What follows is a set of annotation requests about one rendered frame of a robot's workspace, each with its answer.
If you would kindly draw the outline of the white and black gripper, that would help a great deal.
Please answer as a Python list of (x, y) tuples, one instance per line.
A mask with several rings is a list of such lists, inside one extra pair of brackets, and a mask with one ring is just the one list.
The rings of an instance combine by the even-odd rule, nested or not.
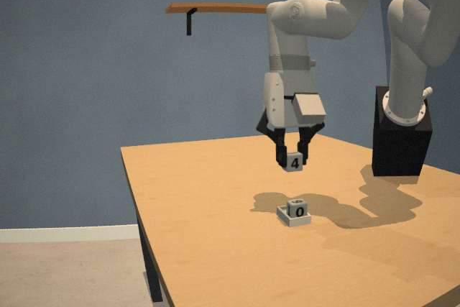
[[(308, 144), (316, 132), (325, 127), (324, 122), (322, 124), (298, 124), (291, 100), (284, 99), (284, 96), (293, 96), (295, 92), (317, 93), (313, 73), (310, 73), (309, 70), (270, 70), (269, 73), (265, 73), (262, 118), (256, 129), (270, 137), (276, 144), (276, 161), (283, 168), (287, 167), (285, 128), (299, 128), (298, 152), (303, 154), (303, 165), (306, 165)], [(267, 125), (275, 130), (268, 129)]]

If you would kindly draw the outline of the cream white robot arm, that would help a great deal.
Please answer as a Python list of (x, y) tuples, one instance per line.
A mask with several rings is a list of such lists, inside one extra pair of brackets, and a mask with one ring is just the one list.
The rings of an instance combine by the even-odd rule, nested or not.
[[(401, 126), (422, 121), (427, 66), (450, 57), (460, 35), (460, 0), (392, 0), (387, 11), (391, 39), (390, 88), (385, 115)], [(288, 0), (266, 8), (270, 70), (310, 70), (308, 36), (341, 40), (364, 15), (369, 0)], [(389, 96), (389, 97), (388, 97)], [(322, 124), (326, 116), (318, 93), (284, 96), (292, 100), (298, 124)]]

